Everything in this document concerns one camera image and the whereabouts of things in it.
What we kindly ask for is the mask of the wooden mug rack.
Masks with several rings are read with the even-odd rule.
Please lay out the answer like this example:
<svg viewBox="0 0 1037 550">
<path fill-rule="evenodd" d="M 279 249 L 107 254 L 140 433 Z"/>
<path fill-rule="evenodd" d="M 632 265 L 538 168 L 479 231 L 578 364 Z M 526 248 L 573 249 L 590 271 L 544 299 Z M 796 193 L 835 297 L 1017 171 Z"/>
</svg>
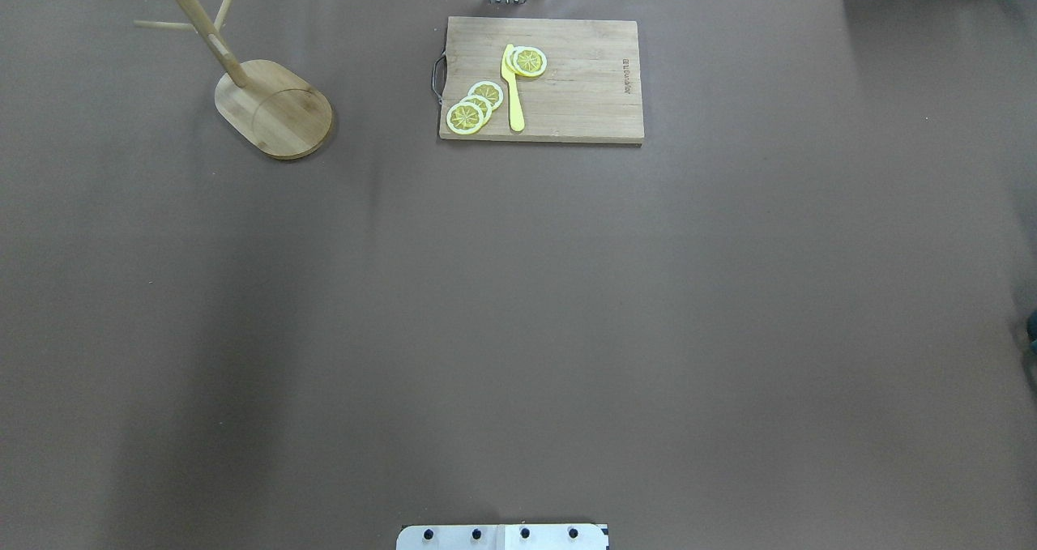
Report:
<svg viewBox="0 0 1037 550">
<path fill-rule="evenodd" d="M 335 122 L 332 104 L 314 85 L 280 63 L 241 62 L 223 34 L 233 0 L 222 0 L 216 16 L 208 15 L 199 0 L 174 1 L 186 22 L 136 19 L 134 26 L 190 31 L 207 46 L 224 70 L 214 102 L 226 122 L 253 147 L 278 161 L 296 161 L 323 147 Z"/>
</svg>

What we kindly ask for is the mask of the yellow plastic knife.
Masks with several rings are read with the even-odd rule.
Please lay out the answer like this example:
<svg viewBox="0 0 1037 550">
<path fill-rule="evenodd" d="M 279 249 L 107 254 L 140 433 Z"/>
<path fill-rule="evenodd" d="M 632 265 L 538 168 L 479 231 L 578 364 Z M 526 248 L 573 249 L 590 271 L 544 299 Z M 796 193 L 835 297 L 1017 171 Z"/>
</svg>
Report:
<svg viewBox="0 0 1037 550">
<path fill-rule="evenodd" d="M 515 71 L 511 68 L 509 63 L 512 51 L 514 51 L 514 45 L 505 45 L 500 64 L 500 76 L 503 78 L 507 86 L 508 118 L 510 129 L 515 133 L 521 133 L 525 130 L 526 122 L 525 116 L 523 116 L 521 97 L 518 97 L 518 81 L 516 81 Z"/>
</svg>

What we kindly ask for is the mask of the lemon slice under knife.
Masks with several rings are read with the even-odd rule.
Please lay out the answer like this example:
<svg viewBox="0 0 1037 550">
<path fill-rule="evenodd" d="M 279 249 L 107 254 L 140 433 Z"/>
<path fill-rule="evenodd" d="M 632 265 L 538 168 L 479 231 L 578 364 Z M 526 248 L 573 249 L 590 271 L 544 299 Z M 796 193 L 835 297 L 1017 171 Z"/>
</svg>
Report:
<svg viewBox="0 0 1037 550">
<path fill-rule="evenodd" d="M 548 60 L 544 52 L 533 45 L 512 45 L 505 64 L 516 76 L 537 78 L 546 71 Z"/>
</svg>

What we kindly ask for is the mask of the middle lemon slice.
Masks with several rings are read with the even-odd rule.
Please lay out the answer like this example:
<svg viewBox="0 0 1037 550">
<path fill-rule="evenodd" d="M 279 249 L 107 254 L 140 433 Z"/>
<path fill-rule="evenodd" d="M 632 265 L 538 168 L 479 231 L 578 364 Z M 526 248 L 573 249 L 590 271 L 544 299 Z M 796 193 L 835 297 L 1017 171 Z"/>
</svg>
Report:
<svg viewBox="0 0 1037 550">
<path fill-rule="evenodd" d="M 480 111 L 483 122 L 486 122 L 491 119 L 493 110 L 495 110 L 493 109 L 493 102 L 489 99 L 486 99 L 486 97 L 481 97 L 481 95 L 464 97 L 460 100 L 460 103 L 473 104 L 473 106 L 477 107 L 477 109 Z"/>
</svg>

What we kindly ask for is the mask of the wooden cutting board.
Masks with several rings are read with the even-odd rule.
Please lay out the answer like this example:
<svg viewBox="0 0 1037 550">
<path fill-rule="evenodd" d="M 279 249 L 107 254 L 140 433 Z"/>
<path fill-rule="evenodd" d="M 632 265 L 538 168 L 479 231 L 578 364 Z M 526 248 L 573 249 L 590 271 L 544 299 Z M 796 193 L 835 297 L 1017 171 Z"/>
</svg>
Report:
<svg viewBox="0 0 1037 550">
<path fill-rule="evenodd" d="M 516 76 L 526 128 L 510 129 L 507 86 L 500 76 L 507 44 L 533 45 L 546 55 L 537 78 Z M 598 19 L 451 16 L 444 49 L 446 78 L 438 133 L 446 112 L 471 85 L 493 81 L 503 103 L 471 140 L 496 143 L 640 145 L 645 138 L 638 24 Z"/>
</svg>

